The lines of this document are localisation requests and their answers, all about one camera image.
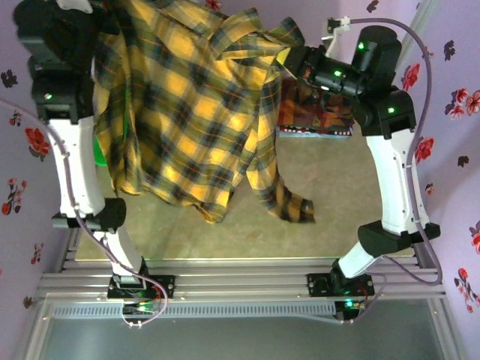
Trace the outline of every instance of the plaid shirt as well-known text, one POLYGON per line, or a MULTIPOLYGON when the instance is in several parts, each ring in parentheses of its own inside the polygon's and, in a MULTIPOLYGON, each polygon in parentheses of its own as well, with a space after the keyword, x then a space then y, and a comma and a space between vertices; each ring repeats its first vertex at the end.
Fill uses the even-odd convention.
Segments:
POLYGON ((304 43, 290 18, 265 31, 252 8, 225 16, 188 0, 117 0, 118 36, 95 53, 97 136, 113 187, 144 188, 222 221, 247 175, 269 212, 313 222, 278 173, 278 53, 304 43), (124 119, 127 133, 124 134, 124 119))

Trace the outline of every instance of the floral wallpaper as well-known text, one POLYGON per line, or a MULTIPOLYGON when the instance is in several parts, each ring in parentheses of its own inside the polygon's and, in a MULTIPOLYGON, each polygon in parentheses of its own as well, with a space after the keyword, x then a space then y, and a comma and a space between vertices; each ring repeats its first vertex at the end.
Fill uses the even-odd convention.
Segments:
POLYGON ((35 291, 44 272, 54 272, 65 230, 53 229, 60 193, 46 134, 27 112, 31 99, 29 54, 17 40, 11 14, 19 0, 1 3, 0 20, 0 359, 14 359, 35 291))
MULTIPOLYGON (((440 1, 421 38, 433 71, 429 113, 415 159, 424 203, 442 235, 433 241, 444 271, 443 283, 469 359, 480 343, 480 58, 477 14, 480 2, 440 1)), ((412 49, 397 86, 409 92, 417 120, 422 111, 426 71, 412 49)))

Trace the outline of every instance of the purple cable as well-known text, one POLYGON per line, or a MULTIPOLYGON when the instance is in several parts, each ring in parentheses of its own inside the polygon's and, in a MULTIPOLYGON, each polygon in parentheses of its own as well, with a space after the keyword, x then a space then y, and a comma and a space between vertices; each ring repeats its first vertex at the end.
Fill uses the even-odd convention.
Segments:
POLYGON ((55 140, 56 144, 54 145, 57 145, 58 148, 60 149, 60 152, 61 152, 61 155, 63 156, 63 164, 64 164, 64 168, 65 168, 65 177, 66 177, 66 180, 67 180, 67 193, 68 193, 68 199, 70 200, 70 204, 72 206, 72 208, 74 209, 75 211, 75 218, 76 218, 76 221, 78 222, 78 224, 80 225, 80 227, 88 234, 88 236, 90 236, 90 238, 94 241, 95 244, 97 244, 102 250, 103 252, 105 253, 106 257, 110 260, 110 262, 112 263, 115 263, 117 264, 118 266, 120 266, 122 269, 124 269, 126 272, 129 272, 131 273, 133 276, 135 276, 136 278, 139 278, 139 279, 142 279, 144 281, 148 281, 149 283, 151 284, 154 284, 163 294, 163 300, 164 300, 164 303, 163 303, 163 307, 161 309, 159 309, 159 311, 153 316, 151 317, 150 319, 147 319, 137 325, 133 324, 132 322, 128 322, 124 317, 123 320, 130 326, 137 326, 137 327, 141 327, 143 325, 146 325, 148 323, 150 323, 151 321, 157 319, 166 309, 167 309, 167 306, 168 306, 168 295, 167 295, 167 291, 164 289, 164 287, 158 283, 157 281, 149 278, 149 277, 146 277, 146 276, 143 276, 143 275, 140 275, 140 274, 137 274, 135 271, 133 271, 131 268, 128 268, 127 266, 123 265, 116 257, 115 255, 112 253, 112 251, 108 248, 108 246, 106 246, 105 244, 103 244, 101 241, 98 241, 94 235, 93 235, 93 232, 86 226, 85 224, 85 221, 80 217, 80 213, 78 211, 78 208, 77 208, 77 203, 75 201, 75 196, 74 196, 74 188, 73 188, 73 185, 72 185, 72 176, 71 176, 71 168, 70 168, 70 162, 68 161, 68 152, 67 152, 67 149, 65 148, 65 146, 63 145, 63 142, 62 142, 62 139, 60 139, 59 135, 52 129, 50 129, 48 126, 46 126, 42 121, 40 121, 37 117, 35 117, 34 115, 32 115, 28 110, 26 109, 23 109, 21 108, 20 106, 16 106, 12 103, 10 103, 9 101, 6 101, 6 100, 3 100, 3 99, 0 99, 0 104, 15 111, 15 110, 20 110, 20 112, 22 114, 25 114, 27 115, 28 117, 30 117, 34 122, 37 122, 40 124, 40 126, 55 140))
POLYGON ((400 264, 397 260, 392 259, 389 256, 384 256, 390 261, 392 261, 395 265, 400 266, 411 278, 417 280, 418 282, 421 282, 423 284, 431 285, 432 287, 436 285, 440 285, 443 280, 443 270, 442 266, 440 264, 440 261, 438 260, 438 256, 435 254, 435 250, 432 247, 432 244, 430 243, 430 240, 427 237, 427 234, 422 228, 422 224, 420 223, 420 215, 419 215, 419 208, 417 207, 417 197, 415 194, 415 186, 413 183, 413 173, 412 173, 412 162, 413 162, 413 155, 415 153, 415 150, 417 149, 417 146, 420 142, 421 139, 421 133, 423 129, 423 125, 425 123, 425 119, 427 117, 427 111, 428 107, 430 105, 430 99, 431 99, 431 92, 432 92, 432 67, 430 63, 430 56, 428 54, 427 49, 425 48, 425 45, 422 42, 422 39, 407 25, 403 24, 402 22, 399 22, 397 20, 393 19, 386 19, 382 17, 372 17, 369 19, 352 19, 350 20, 351 24, 362 24, 362 23, 388 23, 392 25, 396 25, 403 30, 405 30, 412 38, 415 40, 415 42, 418 44, 420 47, 421 53, 423 54, 423 58, 425 60, 425 67, 427 68, 427 93, 425 95, 425 102, 423 106, 423 110, 421 111, 420 119, 418 120, 418 126, 415 131, 415 135, 413 136, 412 140, 412 145, 409 148, 408 155, 406 156, 406 180, 408 182, 408 189, 409 189, 409 196, 410 200, 412 202, 412 210, 413 210, 413 217, 415 221, 415 225, 417 226, 417 230, 421 235, 421 238, 423 239, 425 243, 425 247, 427 248, 427 252, 430 254, 433 264, 436 267, 437 270, 437 279, 435 281, 426 281, 417 275, 413 274, 411 271, 409 271, 405 266, 400 264))

